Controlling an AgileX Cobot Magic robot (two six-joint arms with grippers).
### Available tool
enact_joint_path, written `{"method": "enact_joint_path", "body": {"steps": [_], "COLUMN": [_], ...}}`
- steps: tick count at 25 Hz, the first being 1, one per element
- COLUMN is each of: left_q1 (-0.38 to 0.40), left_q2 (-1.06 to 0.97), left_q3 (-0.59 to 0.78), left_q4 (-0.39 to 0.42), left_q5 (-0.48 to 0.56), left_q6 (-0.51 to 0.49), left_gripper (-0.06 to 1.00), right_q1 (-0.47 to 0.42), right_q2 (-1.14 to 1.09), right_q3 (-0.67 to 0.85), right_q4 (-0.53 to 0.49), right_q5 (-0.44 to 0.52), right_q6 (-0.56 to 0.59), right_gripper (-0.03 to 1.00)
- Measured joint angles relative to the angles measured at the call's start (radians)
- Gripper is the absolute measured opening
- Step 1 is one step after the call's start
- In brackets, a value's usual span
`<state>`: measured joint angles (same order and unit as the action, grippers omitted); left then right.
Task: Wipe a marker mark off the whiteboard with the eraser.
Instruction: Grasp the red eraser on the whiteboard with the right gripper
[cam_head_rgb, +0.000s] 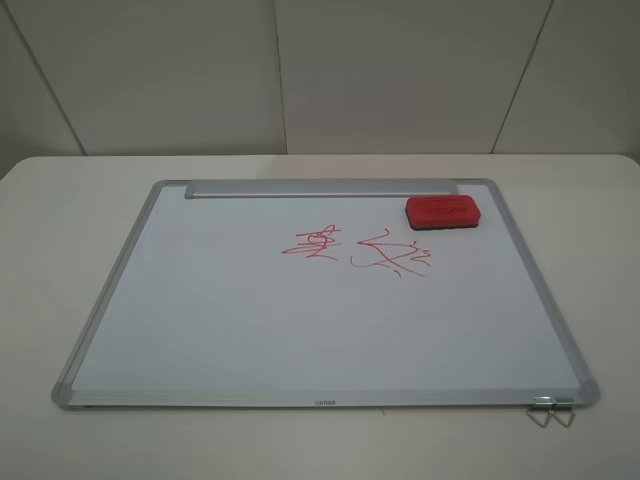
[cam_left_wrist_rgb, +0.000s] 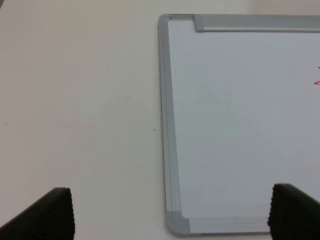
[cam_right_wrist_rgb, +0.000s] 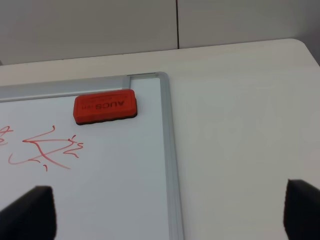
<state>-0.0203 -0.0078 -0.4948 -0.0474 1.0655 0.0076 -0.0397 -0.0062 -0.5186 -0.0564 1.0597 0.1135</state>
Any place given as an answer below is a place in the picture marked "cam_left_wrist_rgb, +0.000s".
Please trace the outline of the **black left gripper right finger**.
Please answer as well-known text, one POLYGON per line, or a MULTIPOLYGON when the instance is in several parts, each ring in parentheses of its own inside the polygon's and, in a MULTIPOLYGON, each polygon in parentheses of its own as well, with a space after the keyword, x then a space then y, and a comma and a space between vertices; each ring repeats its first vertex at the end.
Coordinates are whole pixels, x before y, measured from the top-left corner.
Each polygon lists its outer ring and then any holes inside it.
POLYGON ((275 184, 267 224, 273 240, 319 240, 320 203, 291 184, 275 184))

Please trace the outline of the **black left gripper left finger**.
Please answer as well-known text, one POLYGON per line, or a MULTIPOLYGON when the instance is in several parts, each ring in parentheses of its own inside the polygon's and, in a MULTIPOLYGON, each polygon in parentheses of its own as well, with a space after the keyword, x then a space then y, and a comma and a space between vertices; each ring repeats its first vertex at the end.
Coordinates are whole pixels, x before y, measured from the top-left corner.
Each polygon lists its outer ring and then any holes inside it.
POLYGON ((73 240, 76 225, 71 190, 55 187, 0 227, 2 240, 73 240))

